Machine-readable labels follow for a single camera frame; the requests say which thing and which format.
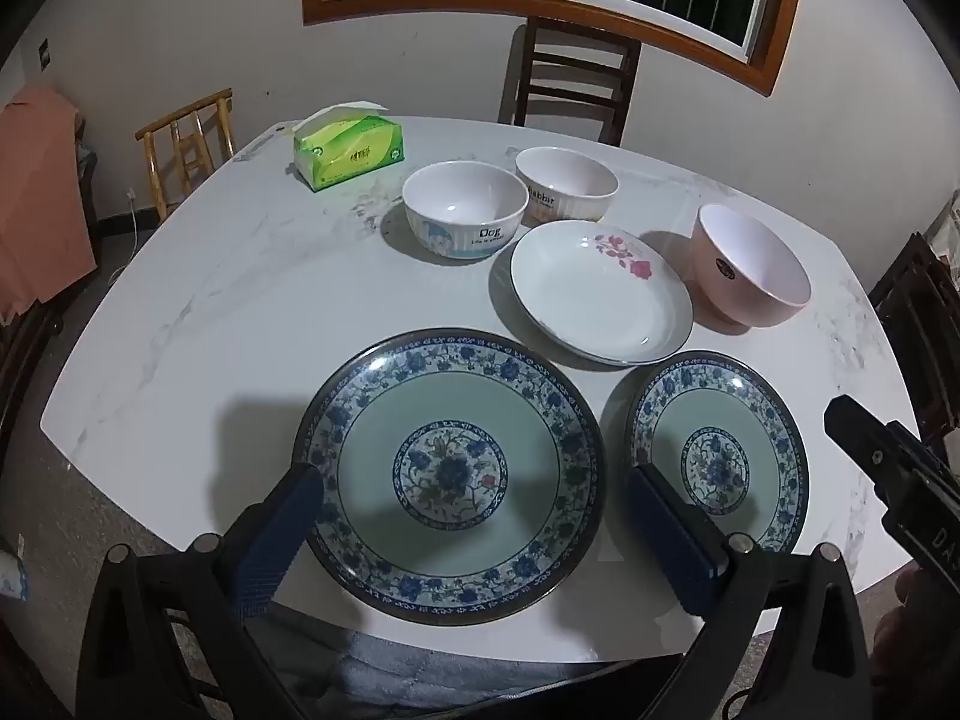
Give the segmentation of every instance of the pink fabric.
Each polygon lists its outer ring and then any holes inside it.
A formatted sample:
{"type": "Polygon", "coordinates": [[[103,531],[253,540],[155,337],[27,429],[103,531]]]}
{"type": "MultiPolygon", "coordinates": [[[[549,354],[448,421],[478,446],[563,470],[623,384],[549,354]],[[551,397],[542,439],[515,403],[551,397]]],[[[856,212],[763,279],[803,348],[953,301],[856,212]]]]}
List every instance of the pink fabric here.
{"type": "Polygon", "coordinates": [[[27,86],[0,112],[0,322],[96,268],[80,203],[77,109],[27,86]]]}

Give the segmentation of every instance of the small blue floral plate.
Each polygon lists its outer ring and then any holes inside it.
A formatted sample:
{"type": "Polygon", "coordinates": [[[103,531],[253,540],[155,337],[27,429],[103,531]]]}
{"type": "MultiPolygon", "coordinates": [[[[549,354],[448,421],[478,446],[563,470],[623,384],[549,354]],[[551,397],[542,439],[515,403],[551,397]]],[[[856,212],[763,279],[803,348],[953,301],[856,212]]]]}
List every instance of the small blue floral plate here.
{"type": "Polygon", "coordinates": [[[660,364],[632,405],[627,446],[634,465],[653,463],[724,533],[779,552],[800,538],[809,488],[800,431],[742,362],[691,351],[660,364]]]}
{"type": "Polygon", "coordinates": [[[487,622],[553,589],[603,506],[596,419],[550,362],[459,328],[389,338],[333,374],[295,460],[323,471],[310,546],[356,597],[431,625],[487,622]]]}

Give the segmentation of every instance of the black robotic device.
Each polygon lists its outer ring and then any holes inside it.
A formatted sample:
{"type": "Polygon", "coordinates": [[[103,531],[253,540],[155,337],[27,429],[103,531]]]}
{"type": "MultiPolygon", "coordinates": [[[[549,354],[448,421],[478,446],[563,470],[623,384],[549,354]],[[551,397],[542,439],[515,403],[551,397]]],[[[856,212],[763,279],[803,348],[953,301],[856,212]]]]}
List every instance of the black robotic device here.
{"type": "MultiPolygon", "coordinates": [[[[886,531],[960,593],[960,488],[949,471],[901,424],[882,425],[848,396],[829,405],[824,429],[874,481],[886,531]]],[[[704,618],[644,720],[712,717],[767,608],[779,620],[741,720],[871,717],[863,629],[836,546],[790,555],[724,536],[649,464],[630,472],[627,497],[638,531],[659,534],[649,545],[683,608],[704,618]]],[[[112,547],[83,635],[77,717],[208,718],[208,696],[235,720],[304,718],[243,620],[266,610],[322,501],[320,472],[296,463],[222,538],[205,533],[185,552],[152,557],[112,547]],[[216,685],[190,675],[171,620],[194,632],[216,685]]]]}

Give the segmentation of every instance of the white plate with pink flowers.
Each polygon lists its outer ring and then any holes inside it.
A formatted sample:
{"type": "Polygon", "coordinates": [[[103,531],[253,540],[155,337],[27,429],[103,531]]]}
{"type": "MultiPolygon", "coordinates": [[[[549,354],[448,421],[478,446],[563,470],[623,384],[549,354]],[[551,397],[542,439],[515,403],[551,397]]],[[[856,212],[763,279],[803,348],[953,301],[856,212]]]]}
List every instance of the white plate with pink flowers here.
{"type": "Polygon", "coordinates": [[[680,276],[644,242],[608,224],[568,220],[536,227],[514,249],[510,275],[534,322],[590,360],[664,360],[693,329],[693,305],[680,276]]]}

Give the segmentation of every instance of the gray floor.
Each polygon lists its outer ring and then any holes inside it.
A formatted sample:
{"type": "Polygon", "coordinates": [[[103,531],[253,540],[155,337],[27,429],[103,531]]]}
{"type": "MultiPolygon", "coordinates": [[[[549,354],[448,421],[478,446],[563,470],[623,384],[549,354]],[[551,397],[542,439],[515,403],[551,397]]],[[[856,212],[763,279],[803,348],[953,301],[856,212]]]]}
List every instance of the gray floor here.
{"type": "MultiPolygon", "coordinates": [[[[26,602],[0,597],[0,614],[71,710],[83,624],[104,553],[117,542],[139,554],[169,549],[90,485],[40,432],[40,415],[56,377],[107,293],[109,274],[127,261],[132,243],[133,236],[104,241],[100,274],[70,307],[64,331],[50,341],[32,377],[0,474],[0,539],[16,550],[22,538],[30,587],[26,602]]],[[[877,620],[894,603],[892,579],[861,594],[868,642],[877,620]]],[[[757,637],[731,690],[750,685],[766,640],[757,637]]]]}

